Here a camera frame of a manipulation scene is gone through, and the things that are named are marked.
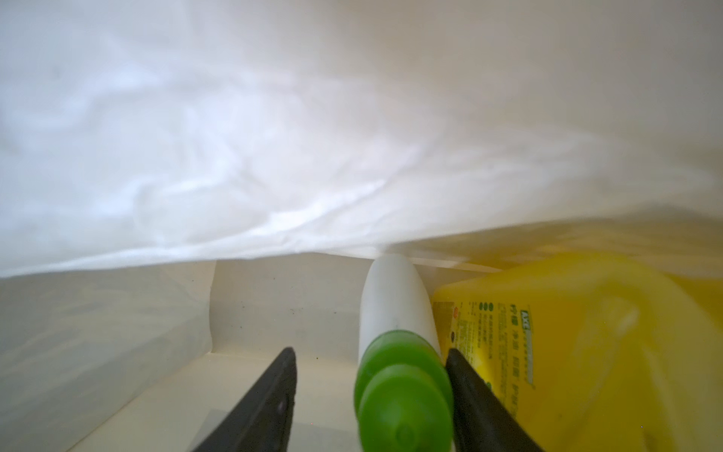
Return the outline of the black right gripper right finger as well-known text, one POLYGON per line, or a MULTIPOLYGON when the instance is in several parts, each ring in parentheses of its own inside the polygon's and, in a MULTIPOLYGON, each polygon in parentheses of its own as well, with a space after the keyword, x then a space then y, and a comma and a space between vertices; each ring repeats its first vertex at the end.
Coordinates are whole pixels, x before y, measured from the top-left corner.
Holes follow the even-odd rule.
POLYGON ((457 452, 543 451, 455 348, 445 367, 453 390, 457 452))

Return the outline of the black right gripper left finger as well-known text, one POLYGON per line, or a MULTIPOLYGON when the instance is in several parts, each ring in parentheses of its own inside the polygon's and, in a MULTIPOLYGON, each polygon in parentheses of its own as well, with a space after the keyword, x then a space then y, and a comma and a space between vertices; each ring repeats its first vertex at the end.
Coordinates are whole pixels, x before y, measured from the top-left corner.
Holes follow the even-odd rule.
POLYGON ((297 357, 293 348, 287 347, 195 449, 286 452, 296 392, 297 357))

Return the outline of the white green-capped soap bottle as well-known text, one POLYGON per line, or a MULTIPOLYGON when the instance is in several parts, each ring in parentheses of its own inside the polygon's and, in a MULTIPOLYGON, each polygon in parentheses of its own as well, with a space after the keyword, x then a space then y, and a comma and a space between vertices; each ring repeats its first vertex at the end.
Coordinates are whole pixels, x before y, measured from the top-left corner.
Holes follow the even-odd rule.
POLYGON ((402 255, 376 259, 361 294, 354 412, 365 451, 448 451, 454 401, 423 281, 402 255))

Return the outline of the yellow pump dish soap bottle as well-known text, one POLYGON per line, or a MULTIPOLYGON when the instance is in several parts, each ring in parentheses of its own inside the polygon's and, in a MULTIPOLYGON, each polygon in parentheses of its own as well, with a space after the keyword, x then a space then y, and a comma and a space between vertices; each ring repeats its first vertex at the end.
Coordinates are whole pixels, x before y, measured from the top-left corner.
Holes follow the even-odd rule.
POLYGON ((459 350, 547 451, 719 451, 722 284, 609 254, 439 287, 459 350))

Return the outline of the cream canvas starry-night shopping bag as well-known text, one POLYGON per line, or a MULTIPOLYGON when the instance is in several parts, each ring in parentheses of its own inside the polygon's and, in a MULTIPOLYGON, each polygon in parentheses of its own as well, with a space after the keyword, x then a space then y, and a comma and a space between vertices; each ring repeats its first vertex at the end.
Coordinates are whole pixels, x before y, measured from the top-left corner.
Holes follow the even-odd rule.
POLYGON ((359 450, 386 253, 722 284, 721 3, 2 3, 3 450, 190 451, 287 347, 359 450))

